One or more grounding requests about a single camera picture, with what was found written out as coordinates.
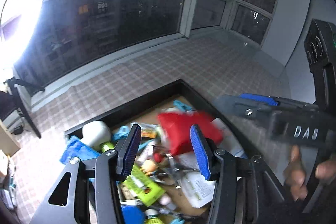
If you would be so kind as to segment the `person's right hand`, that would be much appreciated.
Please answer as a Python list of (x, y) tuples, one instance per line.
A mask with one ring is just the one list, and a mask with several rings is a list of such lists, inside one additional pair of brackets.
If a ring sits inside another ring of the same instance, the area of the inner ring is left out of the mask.
[[(307, 187), (305, 186), (306, 172), (303, 168), (301, 152), (297, 145), (291, 148), (290, 161), (284, 170), (284, 176), (285, 184), (289, 186), (294, 201), (304, 200), (307, 196)], [(329, 160), (317, 166), (315, 177), (322, 181), (330, 181), (335, 178), (335, 154)]]

